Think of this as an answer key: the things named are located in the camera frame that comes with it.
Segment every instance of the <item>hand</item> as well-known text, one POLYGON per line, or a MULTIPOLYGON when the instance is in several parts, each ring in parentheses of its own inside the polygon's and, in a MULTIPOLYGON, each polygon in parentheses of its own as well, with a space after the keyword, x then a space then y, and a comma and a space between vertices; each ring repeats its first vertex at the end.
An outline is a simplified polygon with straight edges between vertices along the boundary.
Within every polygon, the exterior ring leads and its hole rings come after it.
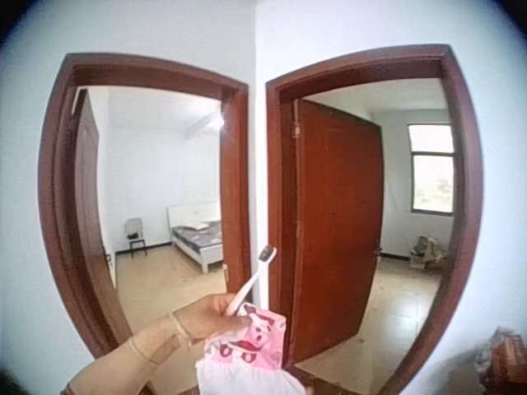
POLYGON ((252 320, 249 316, 223 316, 234 297, 234 294, 207 295, 175 311, 175 316, 193 340, 201 340, 214 333, 237 331, 248 327, 252 320))

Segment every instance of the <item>white wall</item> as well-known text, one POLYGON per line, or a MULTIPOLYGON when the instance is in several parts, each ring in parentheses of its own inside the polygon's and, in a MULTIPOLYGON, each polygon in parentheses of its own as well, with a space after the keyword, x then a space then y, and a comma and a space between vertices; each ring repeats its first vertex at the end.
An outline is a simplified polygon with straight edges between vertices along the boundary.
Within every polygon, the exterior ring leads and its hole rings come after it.
POLYGON ((356 115, 359 118, 367 119, 371 121, 371 114, 364 108, 360 103, 354 103, 345 95, 313 95, 307 96, 307 100, 333 107, 334 109, 340 109, 346 113, 356 115))
POLYGON ((170 241, 166 208, 184 201, 184 134, 111 128, 106 153, 103 228, 114 250, 129 249, 124 224, 135 217, 147 245, 170 241))
POLYGON ((384 253, 404 257, 420 235, 431 236, 447 248, 452 233, 452 216, 431 216, 412 210, 412 166, 409 123, 448 123, 448 111, 387 111, 372 114, 382 129, 385 161, 385 201, 380 235, 384 253))
MULTIPOLYGON (((254 18, 254 4, 245 0, 48 0, 33 6, 2 46, 2 363, 32 393, 58 393, 92 360, 58 295, 38 212, 40 134, 64 55, 135 53, 253 86, 254 18)), ((250 196, 254 210, 254 191, 250 196)))
POLYGON ((206 128, 184 141, 184 202, 220 201, 220 133, 206 128))
POLYGON ((483 223, 450 326, 405 394, 444 388, 449 369, 497 325, 527 337, 527 53, 500 11, 469 0, 267 0, 256 21, 258 242, 267 239, 264 83, 325 59, 404 44, 450 44, 469 85, 483 149, 483 223))
POLYGON ((219 201, 217 131, 196 132, 190 139, 183 130, 110 128, 107 135, 105 200, 108 213, 101 227, 114 251, 129 248, 124 224, 142 218, 147 245, 170 241, 168 206, 219 201))

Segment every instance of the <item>wooden door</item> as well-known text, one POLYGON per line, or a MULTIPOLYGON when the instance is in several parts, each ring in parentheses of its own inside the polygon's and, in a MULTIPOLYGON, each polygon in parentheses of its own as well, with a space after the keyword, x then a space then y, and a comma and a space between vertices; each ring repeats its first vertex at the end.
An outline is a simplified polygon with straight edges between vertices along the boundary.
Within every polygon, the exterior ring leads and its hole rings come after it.
POLYGON ((96 299, 100 306, 100 322, 110 322, 105 329, 117 343, 122 343, 132 332, 113 287, 105 247, 102 241, 97 206, 97 152, 99 133, 86 90, 81 90, 76 105, 77 140, 75 144, 74 191, 77 223, 83 264, 83 287, 88 297, 96 299))
POLYGON ((383 203, 380 128, 295 102, 297 226, 291 361, 357 334, 375 272, 383 203))

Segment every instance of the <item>chair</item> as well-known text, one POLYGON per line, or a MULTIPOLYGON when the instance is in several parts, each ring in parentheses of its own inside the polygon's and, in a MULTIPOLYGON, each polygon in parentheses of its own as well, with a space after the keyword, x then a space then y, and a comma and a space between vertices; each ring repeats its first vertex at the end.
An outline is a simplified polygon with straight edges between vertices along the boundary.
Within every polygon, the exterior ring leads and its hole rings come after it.
POLYGON ((130 243, 130 252, 132 253, 133 258, 133 246, 135 244, 142 244, 142 250, 145 253, 145 256, 148 255, 147 244, 142 235, 142 219, 141 218, 130 218, 124 224, 124 230, 126 232, 126 238, 130 243))

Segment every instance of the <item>headboard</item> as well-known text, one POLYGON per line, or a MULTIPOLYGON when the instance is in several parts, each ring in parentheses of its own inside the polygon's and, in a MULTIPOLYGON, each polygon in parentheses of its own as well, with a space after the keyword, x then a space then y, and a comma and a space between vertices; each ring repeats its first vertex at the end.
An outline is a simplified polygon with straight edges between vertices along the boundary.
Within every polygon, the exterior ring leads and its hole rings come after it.
POLYGON ((178 204, 168 206, 166 215, 168 226, 173 228, 198 222, 219 221, 222 218, 222 210, 219 202, 178 204))

